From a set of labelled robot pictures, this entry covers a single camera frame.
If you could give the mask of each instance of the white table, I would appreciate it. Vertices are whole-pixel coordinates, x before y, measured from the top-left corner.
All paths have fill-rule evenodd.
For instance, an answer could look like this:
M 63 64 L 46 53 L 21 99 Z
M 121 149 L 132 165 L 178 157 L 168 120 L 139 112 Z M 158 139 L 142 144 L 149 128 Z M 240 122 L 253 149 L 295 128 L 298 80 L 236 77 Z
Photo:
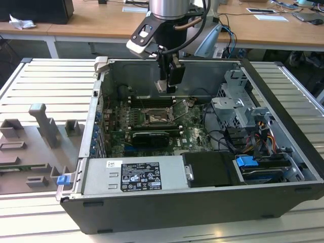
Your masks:
M 84 122 L 87 117 L 86 106 L 89 104 L 86 98 L 90 96 L 84 94 L 84 97 L 79 97 L 77 93 L 91 90 L 84 84 L 91 84 L 95 80 L 92 78 L 93 64 L 94 60 L 75 59 L 34 59 L 30 64 L 20 64 L 0 91 L 0 112 L 18 115 L 22 119 L 23 125 L 34 125 L 33 117 L 26 114 L 29 105 L 34 102 L 32 99 L 40 102 L 41 99 L 46 99 L 48 110 L 51 110 L 51 115 L 55 117 L 57 124 L 64 123 L 67 113 L 68 116 Z M 22 88 L 21 85 L 26 84 L 30 87 L 27 91 L 12 89 L 14 86 Z M 70 96 L 64 99 L 57 97 L 53 92 L 52 94 L 48 93 L 47 97 L 37 97 L 37 94 L 46 90 L 44 88 L 47 90 L 51 88 L 48 84 L 63 92 L 68 90 Z M 77 91 L 76 89 L 79 87 L 83 87 L 83 89 Z M 27 93 L 30 97 L 21 98 Z M 323 242 L 323 228 L 324 198 L 304 202 L 278 219 L 85 235 L 55 200 L 55 192 L 42 192 L 37 196 L 29 194 L 23 199 L 18 198 L 17 195 L 0 196 L 1 243 L 63 241 L 96 243 Z

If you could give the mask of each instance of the cable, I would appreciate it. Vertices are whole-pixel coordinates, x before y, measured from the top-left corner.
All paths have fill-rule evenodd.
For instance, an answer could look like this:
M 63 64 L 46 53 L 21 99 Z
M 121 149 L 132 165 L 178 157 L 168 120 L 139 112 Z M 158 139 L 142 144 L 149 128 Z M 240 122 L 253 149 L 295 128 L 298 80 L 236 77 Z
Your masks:
M 162 55 L 167 55 L 167 54 L 172 54 L 172 53 L 176 53 L 178 51 L 180 51 L 181 49 L 187 47 L 188 45 L 190 45 L 195 39 L 197 39 L 197 37 L 201 34 L 201 32 L 203 31 L 205 25 L 206 25 L 206 21 L 207 21 L 207 14 L 209 12 L 209 10 L 211 9 L 211 2 L 212 0 L 208 0 L 208 6 L 206 8 L 206 2 L 203 1 L 203 5 L 204 5 L 204 14 L 201 16 L 202 18 L 202 24 L 201 24 L 201 27 L 200 29 L 198 30 L 198 32 L 188 41 L 186 41 L 185 43 L 183 43 L 182 45 L 176 47 L 176 48 L 173 48 L 171 50 L 167 50 L 167 51 L 162 51 L 161 54 Z
M 1 35 L 0 35 L 1 39 L 3 39 L 6 44 L 8 45 L 8 47 L 13 51 L 13 53 L 15 53 L 15 55 L 18 57 L 18 59 L 20 60 L 20 56 L 17 54 L 17 52 L 11 47 L 11 45 L 8 43 L 8 41 L 6 39 L 4 39 Z
M 303 9 L 300 9 L 298 11 L 293 11 L 293 12 L 276 12 L 276 13 L 262 13 L 263 15 L 264 14 L 292 14 L 292 13 L 299 13 L 300 11 L 302 11 Z M 220 13 L 218 14 L 219 16 L 220 15 L 234 15 L 234 16 L 240 16 L 240 15 L 255 15 L 255 13 L 243 13 L 243 14 L 231 14 L 231 13 Z
M 320 10 L 322 13 L 324 13 L 324 10 L 319 7 L 319 3 L 317 4 L 318 10 Z
M 131 143 L 127 143 L 127 142 L 123 142 L 124 144 L 128 144 L 128 145 L 130 145 L 130 146 L 132 146 L 133 147 L 133 145 L 131 144 Z
M 210 97 L 213 97 L 205 88 L 196 88 L 194 89 L 192 92 L 191 92 L 191 95 L 189 95 L 189 97 L 192 97 L 193 96 L 193 93 L 197 90 L 203 90 L 206 92 L 206 94 L 208 94 Z
M 229 146 L 226 143 L 224 143 L 224 142 L 221 141 L 221 139 L 223 139 L 223 138 L 221 138 L 221 139 L 214 138 L 210 133 L 211 132 L 209 132 L 208 135 L 210 136 L 211 139 L 213 139 L 214 141 L 218 142 L 218 144 L 222 144 L 226 148 L 230 149 Z

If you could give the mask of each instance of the power supply label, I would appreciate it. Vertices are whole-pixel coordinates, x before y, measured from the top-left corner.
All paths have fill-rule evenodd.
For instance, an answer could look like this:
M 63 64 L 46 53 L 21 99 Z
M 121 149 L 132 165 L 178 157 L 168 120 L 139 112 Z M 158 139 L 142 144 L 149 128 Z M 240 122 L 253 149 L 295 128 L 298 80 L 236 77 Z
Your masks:
M 123 192 L 161 190 L 159 163 L 122 164 L 120 189 Z

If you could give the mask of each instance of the gray bracket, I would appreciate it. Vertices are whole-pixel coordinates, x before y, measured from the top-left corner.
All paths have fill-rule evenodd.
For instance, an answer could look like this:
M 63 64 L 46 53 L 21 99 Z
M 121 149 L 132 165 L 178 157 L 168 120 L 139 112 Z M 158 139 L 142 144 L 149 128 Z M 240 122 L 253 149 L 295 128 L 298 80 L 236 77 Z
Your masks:
M 30 188 L 43 187 L 43 186 L 48 186 L 49 181 L 45 178 L 45 176 L 29 176 L 27 177 L 26 184 Z
M 36 118 L 39 124 L 39 129 L 41 133 L 46 138 L 49 146 L 55 148 L 58 144 L 56 138 L 56 130 L 52 129 L 52 126 L 45 114 L 46 106 L 45 104 L 32 104 L 29 109 L 29 114 Z
M 25 142 L 8 142 L 8 143 L 0 143 L 0 150 L 17 150 L 17 149 L 25 149 L 27 147 Z
M 15 166 L 19 164 L 20 158 L 18 156 L 14 157 L 4 157 L 1 158 L 0 166 Z
M 229 88 L 244 88 L 248 81 L 248 78 L 242 70 L 227 71 L 224 77 Z
M 53 129 L 53 131 L 55 131 L 55 134 L 58 134 L 59 129 L 57 128 L 54 119 L 53 119 L 53 118 L 48 118 L 48 120 L 49 120 L 49 123 L 50 123 L 51 129 Z M 38 129 L 38 131 L 39 131 L 39 134 L 43 137 L 44 134 L 42 134 L 41 129 L 40 129 L 39 127 L 38 127 L 37 129 Z
M 52 170 L 52 167 L 50 166 L 49 163 L 46 163 L 44 166 L 36 166 L 36 167 L 31 167 L 30 168 L 32 171 L 35 172 L 43 172 L 43 173 L 48 173 Z
M 65 130 L 68 137 L 80 136 L 80 126 L 77 120 L 67 120 L 65 123 Z
M 18 138 L 18 134 L 15 130 L 24 129 L 18 119 L 6 119 L 0 126 L 0 132 L 6 139 Z
M 239 99 L 231 99 L 228 97 L 213 98 L 213 109 L 217 111 L 217 116 L 221 121 L 232 120 L 235 118 L 236 108 L 243 107 L 242 102 Z
M 255 124 L 254 117 L 256 115 L 265 116 L 265 115 L 270 115 L 270 114 L 271 114 L 271 112 L 269 111 L 269 109 L 267 107 L 248 108 L 245 111 L 245 116 L 248 119 L 247 124 Z

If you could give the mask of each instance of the black cable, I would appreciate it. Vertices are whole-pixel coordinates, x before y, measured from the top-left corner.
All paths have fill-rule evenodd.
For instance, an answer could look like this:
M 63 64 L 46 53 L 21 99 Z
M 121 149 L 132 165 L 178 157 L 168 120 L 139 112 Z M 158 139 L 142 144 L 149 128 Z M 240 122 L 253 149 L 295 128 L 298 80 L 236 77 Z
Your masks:
M 209 134 L 209 136 L 210 136 L 210 138 L 213 139 L 214 141 L 216 141 L 216 142 L 218 142 L 218 143 L 224 145 L 226 148 L 230 149 L 229 146 L 228 146 L 226 143 L 224 143 L 224 142 L 221 141 L 222 138 L 221 138 L 221 139 L 217 139 L 217 138 L 214 138 L 214 137 L 213 137 L 212 135 L 210 135 L 210 134 Z
M 13 51 L 13 53 L 15 53 L 15 55 L 18 57 L 18 59 L 21 59 L 20 56 L 17 54 L 17 52 L 8 43 L 8 41 L 6 39 L 4 39 L 1 35 L 0 35 L 0 37 L 1 37 L 1 39 L 3 39 L 6 42 L 6 44 L 8 45 L 8 47 Z
M 210 97 L 213 97 L 205 88 L 196 88 L 194 89 L 192 92 L 191 92 L 191 95 L 189 95 L 189 97 L 192 97 L 193 96 L 193 93 L 197 90 L 203 90 L 206 92 L 206 94 L 208 94 Z
M 202 118 L 202 122 L 203 122 L 204 128 L 206 128 L 206 126 L 205 126 L 206 115 L 207 115 L 207 111 L 208 111 L 208 109 L 209 109 L 210 106 L 211 106 L 211 103 L 209 103 L 208 106 L 206 107 L 206 110 L 204 112 L 204 117 Z
M 276 13 L 262 13 L 262 14 L 292 14 L 292 13 L 299 13 L 302 10 L 303 9 L 301 9 L 299 11 L 293 11 L 293 12 L 276 12 Z M 221 16 L 221 15 L 234 15 L 234 16 L 239 16 L 239 15 L 255 15 L 255 13 L 243 13 L 243 14 L 220 13 L 218 15 L 219 16 Z
M 171 50 L 167 50 L 167 51 L 162 51 L 161 54 L 162 55 L 167 55 L 167 54 L 172 54 L 172 53 L 176 53 L 178 51 L 180 51 L 181 49 L 187 47 L 188 45 L 190 45 L 195 39 L 197 39 L 197 37 L 201 34 L 201 32 L 203 31 L 205 25 L 206 25 L 206 21 L 207 21 L 207 14 L 209 12 L 209 10 L 211 9 L 211 2 L 212 0 L 208 0 L 208 6 L 206 8 L 206 2 L 203 1 L 203 5 L 204 5 L 204 14 L 201 16 L 202 18 L 202 24 L 201 24 L 201 27 L 200 29 L 198 30 L 198 32 L 188 41 L 186 41 L 185 43 L 183 43 L 182 45 L 176 47 L 176 48 L 173 48 Z

